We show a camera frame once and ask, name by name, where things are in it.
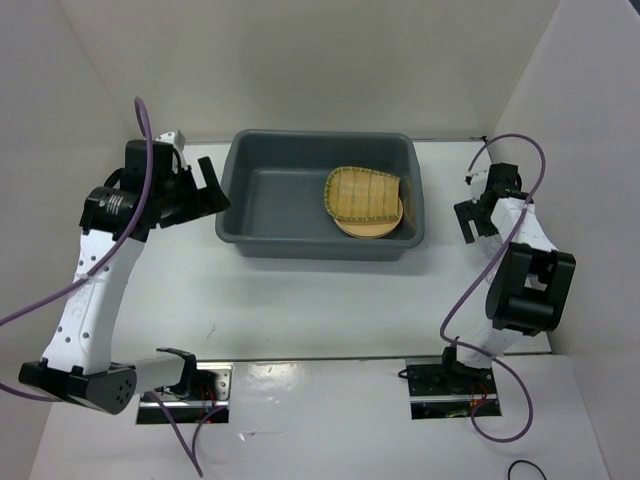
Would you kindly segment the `tan plate with bear print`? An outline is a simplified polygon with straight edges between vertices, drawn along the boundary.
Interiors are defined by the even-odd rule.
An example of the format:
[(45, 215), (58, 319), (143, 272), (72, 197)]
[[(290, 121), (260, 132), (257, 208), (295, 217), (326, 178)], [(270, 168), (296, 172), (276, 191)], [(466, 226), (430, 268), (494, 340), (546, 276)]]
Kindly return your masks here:
[(396, 220), (384, 220), (373, 222), (348, 222), (342, 220), (334, 220), (337, 227), (345, 234), (361, 239), (378, 239), (389, 235), (400, 224), (404, 208), (401, 200), (398, 200), (398, 218)]

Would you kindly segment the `woven bamboo tray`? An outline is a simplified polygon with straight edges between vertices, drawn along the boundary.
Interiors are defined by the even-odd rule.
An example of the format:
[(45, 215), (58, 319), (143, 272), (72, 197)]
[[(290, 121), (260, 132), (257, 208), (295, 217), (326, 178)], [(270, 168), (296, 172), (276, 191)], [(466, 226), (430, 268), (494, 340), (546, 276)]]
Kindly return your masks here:
[(335, 220), (395, 221), (399, 218), (400, 178), (364, 167), (332, 170), (324, 187), (324, 205)]

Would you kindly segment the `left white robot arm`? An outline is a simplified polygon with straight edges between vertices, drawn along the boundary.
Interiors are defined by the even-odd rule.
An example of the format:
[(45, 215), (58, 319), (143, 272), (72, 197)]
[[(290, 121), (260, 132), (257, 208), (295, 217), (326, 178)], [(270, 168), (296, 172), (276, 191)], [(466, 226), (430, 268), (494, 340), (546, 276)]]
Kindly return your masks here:
[(184, 400), (212, 392), (213, 373), (200, 370), (194, 354), (159, 348), (154, 357), (115, 363), (111, 346), (116, 319), (133, 267), (156, 227), (167, 228), (226, 210), (211, 161), (199, 159), (205, 185), (198, 187), (184, 160), (184, 137), (168, 132), (153, 142), (153, 168), (146, 143), (125, 147), (123, 167), (88, 195), (75, 279), (56, 331), (40, 359), (22, 364), (18, 376), (50, 401), (64, 401), (109, 414), (122, 412), (135, 395), (166, 392)]

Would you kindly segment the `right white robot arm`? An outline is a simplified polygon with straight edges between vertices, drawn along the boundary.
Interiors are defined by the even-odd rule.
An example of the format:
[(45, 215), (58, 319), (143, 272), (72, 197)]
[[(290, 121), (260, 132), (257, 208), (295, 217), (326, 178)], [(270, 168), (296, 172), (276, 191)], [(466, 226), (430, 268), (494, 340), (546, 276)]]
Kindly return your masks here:
[(493, 357), (514, 343), (557, 328), (576, 260), (547, 238), (525, 202), (518, 167), (493, 164), (466, 177), (471, 198), (454, 206), (466, 243), (489, 239), (499, 256), (490, 262), (486, 319), (445, 348), (438, 381), (450, 393), (486, 375)]

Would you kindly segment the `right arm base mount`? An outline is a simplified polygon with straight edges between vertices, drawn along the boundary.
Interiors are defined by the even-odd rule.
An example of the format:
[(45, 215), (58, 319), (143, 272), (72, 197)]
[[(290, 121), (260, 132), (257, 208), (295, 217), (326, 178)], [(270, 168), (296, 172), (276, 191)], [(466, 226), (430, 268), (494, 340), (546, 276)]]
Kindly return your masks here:
[(468, 418), (476, 407), (477, 417), (502, 415), (491, 369), (468, 376), (446, 372), (439, 359), (409, 359), (397, 377), (406, 382), (412, 420)]

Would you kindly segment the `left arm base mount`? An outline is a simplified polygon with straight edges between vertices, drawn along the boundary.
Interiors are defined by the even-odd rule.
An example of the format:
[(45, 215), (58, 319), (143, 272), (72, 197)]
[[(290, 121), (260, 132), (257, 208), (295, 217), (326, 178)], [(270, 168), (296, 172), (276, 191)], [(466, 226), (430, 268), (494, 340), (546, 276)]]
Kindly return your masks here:
[(136, 423), (140, 425), (168, 424), (159, 398), (177, 424), (195, 425), (212, 416), (206, 423), (227, 423), (233, 364), (229, 362), (197, 361), (188, 365), (180, 360), (164, 366), (143, 367), (136, 393)]

